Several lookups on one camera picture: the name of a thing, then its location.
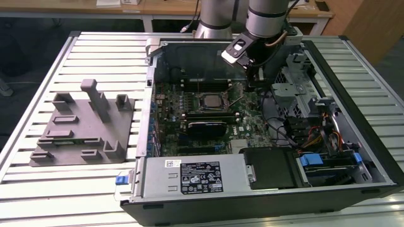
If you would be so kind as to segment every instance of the robotic arm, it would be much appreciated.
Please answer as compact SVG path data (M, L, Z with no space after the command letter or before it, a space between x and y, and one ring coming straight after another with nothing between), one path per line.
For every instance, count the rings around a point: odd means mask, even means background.
M230 38L230 21L245 15L246 2L245 0L202 0L201 22L196 37ZM249 80L253 79L258 68L274 56L288 36L285 23L289 13L288 2L288 0L249 0L246 30L221 53L221 57L230 65L242 67Z

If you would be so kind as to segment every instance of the slotted aluminum surface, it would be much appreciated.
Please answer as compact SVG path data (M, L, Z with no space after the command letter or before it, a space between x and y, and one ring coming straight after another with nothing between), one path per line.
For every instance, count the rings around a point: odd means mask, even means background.
M145 33L89 33L70 37L50 68L44 89L33 98L0 160L0 223L1 226L138 226L114 201L114 176L133 167L142 88L146 73L145 40L148 38L190 38L189 35ZM385 81L368 68L349 43L338 37L310 36L362 114L404 167L404 109ZM128 94L136 99L126 162L122 164L29 167L29 155L44 132L57 91L80 92L82 79L96 79L106 98ZM318 79L324 92L325 84ZM402 222L404 194L366 200L333 213L256 218L185 226L261 227L296 226L397 226Z

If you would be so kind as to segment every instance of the power supply label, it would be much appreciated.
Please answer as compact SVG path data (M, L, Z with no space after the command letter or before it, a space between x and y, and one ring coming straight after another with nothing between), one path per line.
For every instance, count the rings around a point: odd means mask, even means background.
M180 180L184 195L222 192L218 162L181 163Z

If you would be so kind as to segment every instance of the white table leg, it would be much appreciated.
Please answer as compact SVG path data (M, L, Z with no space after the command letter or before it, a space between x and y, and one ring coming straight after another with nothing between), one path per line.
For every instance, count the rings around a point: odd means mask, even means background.
M144 26L144 32L153 32L153 16L152 15L141 15L142 20L142 26Z
M309 35L321 35L324 28L326 26L328 20L329 20L329 18L326 18L326 17L317 19L317 22L309 32Z

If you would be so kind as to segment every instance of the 3d printed holder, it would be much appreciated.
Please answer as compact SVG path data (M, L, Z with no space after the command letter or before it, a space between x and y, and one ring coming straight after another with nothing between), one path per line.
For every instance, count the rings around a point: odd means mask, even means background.
M96 80L84 79L88 100L57 93L45 132L30 155L29 166L121 163L126 157L134 100L126 95L105 99Z

